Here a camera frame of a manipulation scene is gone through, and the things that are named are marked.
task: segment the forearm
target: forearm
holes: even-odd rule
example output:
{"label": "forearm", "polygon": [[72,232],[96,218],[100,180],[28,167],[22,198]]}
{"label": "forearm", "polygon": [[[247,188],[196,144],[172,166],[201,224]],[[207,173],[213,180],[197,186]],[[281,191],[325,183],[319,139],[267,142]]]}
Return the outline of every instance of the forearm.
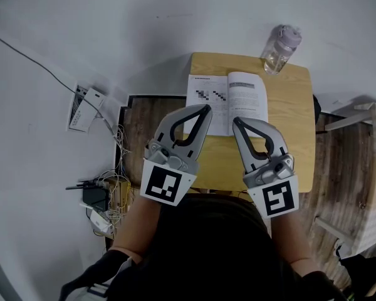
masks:
{"label": "forearm", "polygon": [[271,237],[278,253],[300,275],[318,271],[298,212],[271,219]]}
{"label": "forearm", "polygon": [[142,256],[146,252],[155,235],[160,207],[160,203],[139,196],[117,230],[112,249],[120,250],[138,262],[136,255]]}

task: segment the open book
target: open book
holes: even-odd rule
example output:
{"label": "open book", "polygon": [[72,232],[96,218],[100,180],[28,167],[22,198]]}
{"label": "open book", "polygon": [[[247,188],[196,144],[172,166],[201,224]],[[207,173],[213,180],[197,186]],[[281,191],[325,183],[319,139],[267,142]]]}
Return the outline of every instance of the open book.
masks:
{"label": "open book", "polygon": [[[232,120],[246,117],[268,121],[268,99],[262,78],[252,73],[238,71],[228,76],[189,75],[186,106],[209,104],[212,122],[208,135],[232,136]],[[184,124],[189,134],[196,119]],[[259,137],[247,130],[248,136]]]}

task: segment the wooden floor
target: wooden floor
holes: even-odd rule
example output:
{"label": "wooden floor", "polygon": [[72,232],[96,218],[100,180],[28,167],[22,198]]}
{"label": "wooden floor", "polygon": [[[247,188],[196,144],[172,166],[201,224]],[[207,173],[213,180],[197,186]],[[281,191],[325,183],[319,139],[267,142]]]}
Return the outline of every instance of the wooden floor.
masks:
{"label": "wooden floor", "polygon": [[[139,185],[142,178],[144,147],[154,136],[162,118],[185,105],[184,99],[135,98],[132,109],[125,111],[124,127],[128,137],[124,166],[131,181]],[[321,115],[316,130],[336,121]],[[322,216],[341,229],[356,234],[363,215],[371,178],[372,136],[367,124],[355,124],[340,130],[316,135],[316,159],[313,189],[300,194],[303,226],[321,269],[343,288],[349,284],[345,268],[333,256],[335,237],[314,223]],[[240,197],[250,199],[245,194]],[[376,245],[365,256],[376,256]]]}

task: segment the black shirt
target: black shirt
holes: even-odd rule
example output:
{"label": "black shirt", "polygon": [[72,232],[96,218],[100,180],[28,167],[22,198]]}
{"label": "black shirt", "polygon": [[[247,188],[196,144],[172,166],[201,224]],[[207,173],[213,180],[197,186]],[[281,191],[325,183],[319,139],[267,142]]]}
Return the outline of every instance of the black shirt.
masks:
{"label": "black shirt", "polygon": [[143,262],[119,273],[120,297],[201,296],[252,300],[346,300],[323,272],[300,277],[277,253],[253,204],[229,196],[187,194],[162,206]]}

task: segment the plastic water bottle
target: plastic water bottle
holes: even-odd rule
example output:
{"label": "plastic water bottle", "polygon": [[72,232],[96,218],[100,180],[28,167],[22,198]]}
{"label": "plastic water bottle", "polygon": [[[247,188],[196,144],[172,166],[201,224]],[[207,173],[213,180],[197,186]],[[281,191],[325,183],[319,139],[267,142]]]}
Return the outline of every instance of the plastic water bottle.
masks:
{"label": "plastic water bottle", "polygon": [[301,43],[301,40],[301,34],[297,29],[291,26],[280,27],[277,39],[271,51],[266,55],[265,72],[270,75],[277,75]]}

